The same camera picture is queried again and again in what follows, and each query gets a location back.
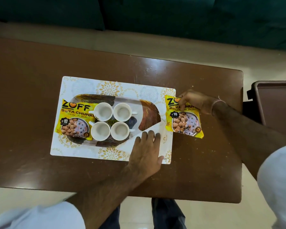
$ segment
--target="white floor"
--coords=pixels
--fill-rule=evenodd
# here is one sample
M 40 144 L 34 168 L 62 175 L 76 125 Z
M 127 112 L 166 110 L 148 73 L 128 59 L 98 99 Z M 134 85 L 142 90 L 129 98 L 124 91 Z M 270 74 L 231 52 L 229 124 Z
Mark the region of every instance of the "white floor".
M 286 80 L 286 52 L 281 51 L 149 34 L 20 23 L 0 23 L 0 38 L 239 69 L 244 72 L 245 101 L 246 91 L 253 82 Z M 271 228 L 275 216 L 244 165 L 242 184 L 240 204 L 177 201 L 186 216 L 187 228 Z M 69 195 L 71 193 L 0 188 L 0 213 L 14 207 L 54 204 Z M 150 199 L 126 198 L 121 206 L 120 223 L 122 229 L 153 228 Z

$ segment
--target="wooden table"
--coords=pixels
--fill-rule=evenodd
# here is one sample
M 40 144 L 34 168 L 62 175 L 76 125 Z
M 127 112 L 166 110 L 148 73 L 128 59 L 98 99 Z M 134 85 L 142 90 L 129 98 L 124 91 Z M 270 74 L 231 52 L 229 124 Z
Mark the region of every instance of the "wooden table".
M 77 192 L 127 164 L 50 155 L 63 76 L 193 88 L 242 106 L 239 70 L 0 39 L 0 187 Z M 204 138 L 174 134 L 171 164 L 132 196 L 240 202 L 242 162 L 212 116 L 201 122 Z

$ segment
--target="right hand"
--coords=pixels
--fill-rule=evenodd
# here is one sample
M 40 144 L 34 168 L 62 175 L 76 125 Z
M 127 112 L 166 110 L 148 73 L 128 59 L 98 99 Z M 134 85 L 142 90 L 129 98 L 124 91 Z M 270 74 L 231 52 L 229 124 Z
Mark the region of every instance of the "right hand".
M 154 131 L 142 133 L 142 138 L 137 137 L 130 154 L 129 168 L 138 173 L 145 180 L 160 170 L 164 156 L 159 157 L 161 136 Z
M 181 98 L 178 102 L 181 111 L 184 110 L 185 104 L 188 102 L 194 107 L 200 109 L 204 114 L 212 114 L 213 103 L 215 100 L 217 100 L 217 98 L 206 96 L 191 89 L 183 92 L 179 98 Z

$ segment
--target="white teacup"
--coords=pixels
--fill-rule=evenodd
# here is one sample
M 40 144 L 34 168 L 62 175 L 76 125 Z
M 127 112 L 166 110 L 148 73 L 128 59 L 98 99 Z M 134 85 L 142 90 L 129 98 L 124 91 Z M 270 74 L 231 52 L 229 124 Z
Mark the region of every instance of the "white teacup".
M 110 135 L 110 126 L 103 121 L 99 122 L 91 122 L 89 121 L 89 124 L 92 126 L 90 133 L 93 139 L 98 141 L 106 140 Z
M 113 109 L 113 116 L 117 121 L 125 122 L 130 119 L 131 115 L 137 115 L 126 103 L 119 103 Z
M 95 106 L 93 111 L 89 113 L 94 114 L 99 121 L 107 121 L 112 117 L 113 110 L 110 104 L 102 102 Z
M 124 122 L 117 122 L 111 126 L 111 136 L 115 140 L 125 140 L 130 132 L 134 129 L 129 129 L 128 125 Z

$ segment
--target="jeans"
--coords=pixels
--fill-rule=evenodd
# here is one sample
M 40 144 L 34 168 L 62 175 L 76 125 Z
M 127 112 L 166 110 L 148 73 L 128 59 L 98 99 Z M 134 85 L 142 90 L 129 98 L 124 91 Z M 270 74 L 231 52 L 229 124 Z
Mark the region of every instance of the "jeans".
M 152 198 L 155 229 L 186 229 L 185 216 L 173 199 Z M 120 229 L 120 206 L 118 206 L 99 229 Z

